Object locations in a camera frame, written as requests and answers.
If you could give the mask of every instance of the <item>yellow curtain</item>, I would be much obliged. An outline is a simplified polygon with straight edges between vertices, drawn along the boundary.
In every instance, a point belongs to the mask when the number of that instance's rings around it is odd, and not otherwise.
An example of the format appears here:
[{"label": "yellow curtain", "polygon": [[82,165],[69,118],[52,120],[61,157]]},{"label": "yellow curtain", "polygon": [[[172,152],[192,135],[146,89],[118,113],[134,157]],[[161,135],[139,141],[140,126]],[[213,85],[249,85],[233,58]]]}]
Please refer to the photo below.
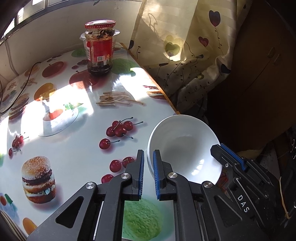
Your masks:
[{"label": "yellow curtain", "polygon": [[184,112],[230,73],[236,35],[251,3],[143,0],[129,49]]}]

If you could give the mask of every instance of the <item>red heart print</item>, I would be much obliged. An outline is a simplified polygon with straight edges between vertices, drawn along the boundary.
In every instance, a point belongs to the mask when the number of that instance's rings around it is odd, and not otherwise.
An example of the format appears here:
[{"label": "red heart print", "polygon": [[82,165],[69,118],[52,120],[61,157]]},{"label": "red heart print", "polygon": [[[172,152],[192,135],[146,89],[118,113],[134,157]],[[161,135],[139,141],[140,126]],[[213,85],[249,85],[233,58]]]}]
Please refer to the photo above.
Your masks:
[{"label": "red heart print", "polygon": [[201,42],[201,44],[205,47],[209,44],[209,40],[207,38],[198,37],[198,40]]}]

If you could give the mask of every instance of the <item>jar lid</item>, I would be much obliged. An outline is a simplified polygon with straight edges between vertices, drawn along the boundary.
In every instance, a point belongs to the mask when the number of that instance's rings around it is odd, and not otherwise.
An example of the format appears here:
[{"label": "jar lid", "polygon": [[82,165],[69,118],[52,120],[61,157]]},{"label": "jar lid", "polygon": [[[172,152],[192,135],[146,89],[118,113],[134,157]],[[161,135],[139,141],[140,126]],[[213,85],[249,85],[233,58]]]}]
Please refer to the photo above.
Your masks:
[{"label": "jar lid", "polygon": [[95,20],[85,24],[85,28],[111,28],[114,27],[116,22],[114,20]]}]

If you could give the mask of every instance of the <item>bowl rim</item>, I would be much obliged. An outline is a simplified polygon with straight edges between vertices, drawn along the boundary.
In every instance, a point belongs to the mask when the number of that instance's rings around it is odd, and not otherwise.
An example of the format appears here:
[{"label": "bowl rim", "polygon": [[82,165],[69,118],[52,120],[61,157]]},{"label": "bowl rim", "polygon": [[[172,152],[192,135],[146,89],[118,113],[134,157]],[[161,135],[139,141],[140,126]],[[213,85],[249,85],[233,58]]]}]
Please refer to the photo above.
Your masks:
[{"label": "bowl rim", "polygon": [[150,173],[151,173],[151,175],[152,175],[153,177],[154,177],[154,170],[153,170],[152,161],[151,161],[151,157],[150,157],[150,145],[151,145],[151,139],[152,139],[152,136],[153,136],[155,130],[157,129],[157,127],[158,127],[161,123],[163,123],[164,121],[166,121],[166,120],[169,119],[169,118],[184,118],[184,117],[189,118],[189,119],[192,119],[192,118],[193,118],[193,119],[196,119],[197,121],[200,121],[200,122],[202,122],[203,124],[205,124],[205,125],[210,129],[210,131],[215,135],[215,137],[216,137],[216,139],[217,139],[217,142],[220,144],[220,141],[218,140],[216,134],[215,134],[215,133],[213,132],[213,130],[212,130],[212,129],[211,129],[206,123],[204,123],[202,120],[197,119],[197,118],[195,118],[195,117],[193,117],[193,116],[190,116],[190,115],[172,115],[172,116],[169,116],[169,117],[163,119],[162,121],[160,121],[160,122],[154,127],[153,131],[152,131],[151,134],[150,134],[149,140],[148,140],[148,146],[147,146],[147,163],[148,163],[149,171],[150,171]]}]

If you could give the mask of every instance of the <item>jar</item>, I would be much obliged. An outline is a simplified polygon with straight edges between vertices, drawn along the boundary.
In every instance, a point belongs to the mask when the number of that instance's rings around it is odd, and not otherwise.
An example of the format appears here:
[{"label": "jar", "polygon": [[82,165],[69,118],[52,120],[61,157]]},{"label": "jar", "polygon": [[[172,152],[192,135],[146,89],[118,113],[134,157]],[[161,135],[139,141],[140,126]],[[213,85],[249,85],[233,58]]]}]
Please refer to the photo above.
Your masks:
[{"label": "jar", "polygon": [[90,74],[100,76],[112,69],[112,37],[115,33],[113,20],[96,20],[85,24],[85,37]]}]

